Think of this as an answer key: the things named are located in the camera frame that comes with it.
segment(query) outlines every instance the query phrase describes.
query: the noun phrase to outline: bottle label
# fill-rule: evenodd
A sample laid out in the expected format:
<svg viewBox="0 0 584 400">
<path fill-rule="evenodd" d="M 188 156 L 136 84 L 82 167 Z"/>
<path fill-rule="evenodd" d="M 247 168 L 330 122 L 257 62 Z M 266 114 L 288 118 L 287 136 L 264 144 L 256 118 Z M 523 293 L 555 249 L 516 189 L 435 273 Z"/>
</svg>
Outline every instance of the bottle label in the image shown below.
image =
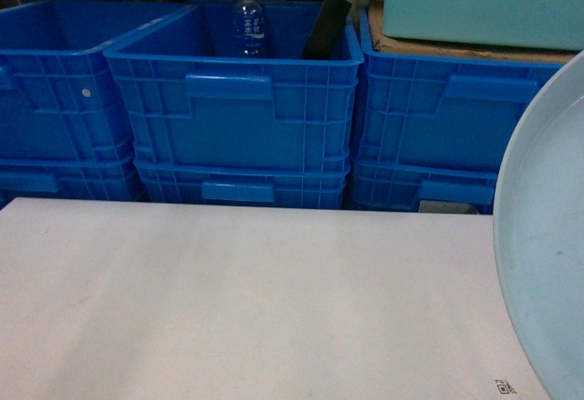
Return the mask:
<svg viewBox="0 0 584 400">
<path fill-rule="evenodd" d="M 235 45 L 246 51 L 257 51 L 264 46 L 264 14 L 235 14 Z"/>
</svg>

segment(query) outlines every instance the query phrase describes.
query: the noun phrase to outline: plastic water bottle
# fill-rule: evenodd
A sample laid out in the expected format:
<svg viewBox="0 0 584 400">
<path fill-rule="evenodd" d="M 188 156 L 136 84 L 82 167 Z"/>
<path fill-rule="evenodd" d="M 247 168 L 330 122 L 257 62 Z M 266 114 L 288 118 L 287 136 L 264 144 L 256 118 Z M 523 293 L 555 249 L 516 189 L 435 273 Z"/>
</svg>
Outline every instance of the plastic water bottle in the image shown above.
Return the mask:
<svg viewBox="0 0 584 400">
<path fill-rule="evenodd" d="M 239 0 L 234 8 L 235 47 L 240 57 L 263 58 L 266 54 L 264 11 L 256 0 Z"/>
</svg>

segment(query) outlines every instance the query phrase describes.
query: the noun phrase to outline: white table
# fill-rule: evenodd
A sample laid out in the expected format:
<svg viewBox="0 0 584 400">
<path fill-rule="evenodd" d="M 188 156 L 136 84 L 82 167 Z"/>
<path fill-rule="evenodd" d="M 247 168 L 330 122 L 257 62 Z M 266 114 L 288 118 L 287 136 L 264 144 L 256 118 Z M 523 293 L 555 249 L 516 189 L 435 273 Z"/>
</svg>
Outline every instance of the white table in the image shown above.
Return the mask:
<svg viewBox="0 0 584 400">
<path fill-rule="evenodd" d="M 0 315 L 5 399 L 548 399 L 490 216 L 16 199 Z"/>
</svg>

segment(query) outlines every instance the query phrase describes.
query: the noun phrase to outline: light blue plate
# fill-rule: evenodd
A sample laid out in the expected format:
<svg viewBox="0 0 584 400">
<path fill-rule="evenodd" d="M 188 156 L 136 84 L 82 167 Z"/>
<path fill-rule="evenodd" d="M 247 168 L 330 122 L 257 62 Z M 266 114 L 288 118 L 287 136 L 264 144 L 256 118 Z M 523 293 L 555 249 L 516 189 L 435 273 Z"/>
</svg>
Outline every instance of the light blue plate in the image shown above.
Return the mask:
<svg viewBox="0 0 584 400">
<path fill-rule="evenodd" d="M 555 400 L 584 398 L 584 52 L 536 95 L 495 194 L 496 265 L 516 335 Z"/>
</svg>

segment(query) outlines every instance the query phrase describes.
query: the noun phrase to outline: crate handle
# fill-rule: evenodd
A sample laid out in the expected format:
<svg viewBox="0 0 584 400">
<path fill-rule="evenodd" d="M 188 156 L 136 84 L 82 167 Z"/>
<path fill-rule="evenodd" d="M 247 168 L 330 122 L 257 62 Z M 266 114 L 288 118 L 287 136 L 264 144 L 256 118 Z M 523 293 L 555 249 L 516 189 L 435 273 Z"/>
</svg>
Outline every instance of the crate handle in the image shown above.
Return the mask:
<svg viewBox="0 0 584 400">
<path fill-rule="evenodd" d="M 529 103 L 537 93 L 537 82 L 529 79 L 479 78 L 452 75 L 444 96 L 453 99 L 512 101 Z"/>
<path fill-rule="evenodd" d="M 221 181 L 203 181 L 203 199 L 234 202 L 262 202 L 273 204 L 272 184 L 246 184 Z"/>
<path fill-rule="evenodd" d="M 0 190 L 57 193 L 58 181 L 52 174 L 0 173 Z"/>
<path fill-rule="evenodd" d="M 487 185 L 464 185 L 425 180 L 420 184 L 418 196 L 421 199 L 433 201 L 491 205 L 495 196 L 495 188 Z"/>
<path fill-rule="evenodd" d="M 184 77 L 190 97 L 210 99 L 272 100 L 272 79 L 268 76 L 208 76 L 187 74 Z"/>
<path fill-rule="evenodd" d="M 0 89 L 14 89 L 15 82 L 12 79 L 12 70 L 8 65 L 0 66 Z"/>
</svg>

